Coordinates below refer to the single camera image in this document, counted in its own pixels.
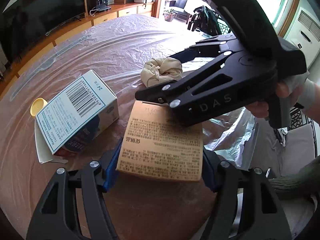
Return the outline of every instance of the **flower pot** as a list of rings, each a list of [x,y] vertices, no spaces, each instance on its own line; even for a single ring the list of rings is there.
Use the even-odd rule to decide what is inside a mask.
[[[174,18],[175,14],[174,13],[164,13],[164,20],[167,22],[172,22],[173,18]]]

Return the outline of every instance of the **flat screen tv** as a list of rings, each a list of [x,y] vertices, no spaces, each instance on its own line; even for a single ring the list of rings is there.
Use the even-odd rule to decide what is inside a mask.
[[[7,59],[12,62],[56,26],[84,12],[84,0],[10,0],[0,16]]]

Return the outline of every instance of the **potted plant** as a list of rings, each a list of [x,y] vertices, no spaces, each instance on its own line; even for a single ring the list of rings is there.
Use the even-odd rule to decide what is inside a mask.
[[[167,22],[172,22],[175,14],[172,12],[173,8],[171,8],[170,10],[164,10],[164,20]]]

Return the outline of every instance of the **yellow lid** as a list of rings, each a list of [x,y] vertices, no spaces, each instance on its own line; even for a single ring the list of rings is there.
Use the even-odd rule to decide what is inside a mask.
[[[37,98],[30,107],[30,114],[33,118],[48,104],[43,98]]]

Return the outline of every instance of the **air conditioner vent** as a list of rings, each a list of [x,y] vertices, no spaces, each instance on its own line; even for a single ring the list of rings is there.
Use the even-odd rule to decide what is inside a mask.
[[[301,22],[312,33],[312,35],[317,39],[317,41],[320,42],[319,25],[313,19],[311,19],[310,16],[306,14],[303,10],[301,10],[298,21]]]

